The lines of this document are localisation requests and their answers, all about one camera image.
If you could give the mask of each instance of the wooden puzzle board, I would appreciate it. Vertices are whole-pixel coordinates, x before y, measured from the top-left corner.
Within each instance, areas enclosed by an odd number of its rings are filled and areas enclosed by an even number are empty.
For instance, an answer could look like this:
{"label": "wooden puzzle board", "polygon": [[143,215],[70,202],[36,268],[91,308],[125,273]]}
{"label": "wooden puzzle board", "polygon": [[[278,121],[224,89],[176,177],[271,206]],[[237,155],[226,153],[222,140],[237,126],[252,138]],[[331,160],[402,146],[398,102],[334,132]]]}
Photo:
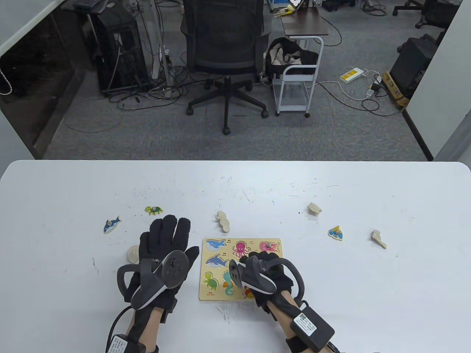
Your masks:
{"label": "wooden puzzle board", "polygon": [[203,240],[200,300],[252,300],[250,289],[234,285],[229,275],[229,261],[238,261],[251,251],[275,252],[283,257],[281,239],[206,238]]}

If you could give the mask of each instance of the computer tower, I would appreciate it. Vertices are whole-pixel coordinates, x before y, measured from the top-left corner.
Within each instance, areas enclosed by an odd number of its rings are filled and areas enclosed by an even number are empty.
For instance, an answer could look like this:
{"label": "computer tower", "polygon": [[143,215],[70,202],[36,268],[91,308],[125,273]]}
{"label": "computer tower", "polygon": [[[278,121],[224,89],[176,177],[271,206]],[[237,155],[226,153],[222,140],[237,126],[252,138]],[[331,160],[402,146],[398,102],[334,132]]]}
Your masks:
{"label": "computer tower", "polygon": [[415,92],[437,47],[435,42],[422,38],[409,38],[402,45],[390,74],[405,97],[411,97]]}
{"label": "computer tower", "polygon": [[119,3],[90,15],[98,42],[96,56],[100,90],[109,95],[149,84],[136,19]]}

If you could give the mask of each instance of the green turtle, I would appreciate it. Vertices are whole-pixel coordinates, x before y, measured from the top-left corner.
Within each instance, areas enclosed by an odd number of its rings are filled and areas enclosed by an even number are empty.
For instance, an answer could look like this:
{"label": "green turtle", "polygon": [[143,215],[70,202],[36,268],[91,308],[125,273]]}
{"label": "green turtle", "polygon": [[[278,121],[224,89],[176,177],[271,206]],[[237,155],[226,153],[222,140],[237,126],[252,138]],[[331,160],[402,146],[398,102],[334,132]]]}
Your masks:
{"label": "green turtle", "polygon": [[163,209],[161,209],[160,207],[150,207],[150,206],[147,206],[144,210],[145,212],[149,212],[149,215],[159,215],[163,212]]}
{"label": "green turtle", "polygon": [[218,281],[212,277],[211,272],[206,272],[204,274],[204,277],[206,278],[203,283],[206,283],[207,287],[211,287],[212,290],[218,290]]}

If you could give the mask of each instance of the cardboard box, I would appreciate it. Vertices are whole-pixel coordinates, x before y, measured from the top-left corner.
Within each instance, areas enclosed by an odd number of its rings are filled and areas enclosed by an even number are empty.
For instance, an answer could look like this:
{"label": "cardboard box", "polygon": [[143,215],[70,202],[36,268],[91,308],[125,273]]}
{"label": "cardboard box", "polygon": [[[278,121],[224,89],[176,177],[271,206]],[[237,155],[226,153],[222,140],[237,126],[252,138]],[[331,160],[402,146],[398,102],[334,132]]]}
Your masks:
{"label": "cardboard box", "polygon": [[399,107],[405,107],[406,105],[408,105],[409,98],[404,97],[404,95],[401,93],[396,83],[392,79],[389,71],[386,71],[382,75],[382,78],[383,78],[384,83],[388,87],[390,97],[394,101],[394,103]]}

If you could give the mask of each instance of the hand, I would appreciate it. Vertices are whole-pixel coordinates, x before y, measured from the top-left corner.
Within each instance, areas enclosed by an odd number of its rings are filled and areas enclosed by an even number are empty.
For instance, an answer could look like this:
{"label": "hand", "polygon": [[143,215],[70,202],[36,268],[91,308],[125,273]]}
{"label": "hand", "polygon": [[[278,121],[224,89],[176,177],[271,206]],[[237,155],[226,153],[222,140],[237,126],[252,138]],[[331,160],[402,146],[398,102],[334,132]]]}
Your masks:
{"label": "hand", "polygon": [[[139,260],[143,258],[163,260],[173,250],[184,251],[189,261],[189,268],[198,257],[200,250],[197,246],[187,249],[188,237],[190,234],[190,221],[186,218],[177,218],[167,215],[163,219],[156,219],[150,225],[149,232],[142,233],[139,244]],[[124,301],[131,302],[134,292],[140,286],[140,274],[134,273],[128,290],[124,296]],[[148,306],[172,310],[176,303],[175,295],[178,293],[181,284],[172,289],[166,289],[159,294]]]}
{"label": "hand", "polygon": [[[279,257],[273,252],[267,253],[266,251],[262,251],[260,253],[253,251],[249,254],[249,257],[251,256],[256,256],[259,260],[263,261],[270,261]],[[247,256],[242,256],[239,261],[245,264],[247,259]],[[293,286],[293,281],[291,280],[291,278],[285,275],[283,265],[278,265],[270,268],[268,273],[265,273],[265,275],[275,283],[277,293],[281,293],[282,291],[287,290],[291,294],[291,287]],[[274,294],[263,294],[253,289],[252,294],[255,297],[255,302],[257,303],[257,305],[261,306],[261,308],[267,313],[270,313],[270,309],[267,307],[267,302],[274,296]]]}

